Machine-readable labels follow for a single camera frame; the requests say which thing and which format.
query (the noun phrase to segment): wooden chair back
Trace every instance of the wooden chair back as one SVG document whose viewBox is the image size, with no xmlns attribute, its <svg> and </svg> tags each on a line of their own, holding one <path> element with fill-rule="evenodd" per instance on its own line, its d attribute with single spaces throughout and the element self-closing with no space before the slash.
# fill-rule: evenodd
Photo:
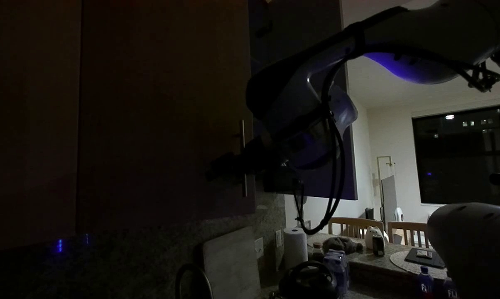
<svg viewBox="0 0 500 299">
<path fill-rule="evenodd" d="M 373 225 L 382 230 L 382 222 L 375 219 L 362 219 L 362 217 L 330 217 L 328 220 L 328 234 L 332 234 L 332 224 L 337 224 L 340 229 L 340 235 L 350 237 L 363 237 L 367 227 Z"/>
<path fill-rule="evenodd" d="M 402 230 L 403 244 L 415 247 L 430 247 L 425 222 L 387 222 L 388 239 L 395 242 L 397 230 Z"/>
</svg>

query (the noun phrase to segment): white wall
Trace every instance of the white wall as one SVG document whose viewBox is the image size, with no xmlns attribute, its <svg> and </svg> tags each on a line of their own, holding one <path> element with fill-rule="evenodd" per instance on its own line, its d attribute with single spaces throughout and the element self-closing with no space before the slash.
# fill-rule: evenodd
<svg viewBox="0 0 500 299">
<path fill-rule="evenodd" d="M 406 220 L 426 220 L 440 204 L 420 202 L 416 161 L 411 131 L 411 116 L 438 114 L 458 109 L 500 104 L 493 94 L 476 96 L 475 99 L 448 99 L 435 106 L 390 106 L 368 109 L 368 131 L 372 159 L 388 154 L 393 157 L 397 202 Z"/>
<path fill-rule="evenodd" d="M 373 184 L 370 169 L 370 139 L 368 139 L 368 117 L 367 111 L 357 104 L 358 117 L 352 124 L 353 139 L 353 162 L 355 162 L 355 179 L 357 179 L 357 200 L 342 199 L 337 205 L 335 215 L 360 215 L 365 207 L 373 204 Z M 295 204 L 292 195 L 284 195 L 285 205 L 285 225 L 295 227 Z M 312 227 L 317 225 L 325 212 L 325 197 L 307 197 L 303 205 L 303 219 L 310 220 Z"/>
</svg>

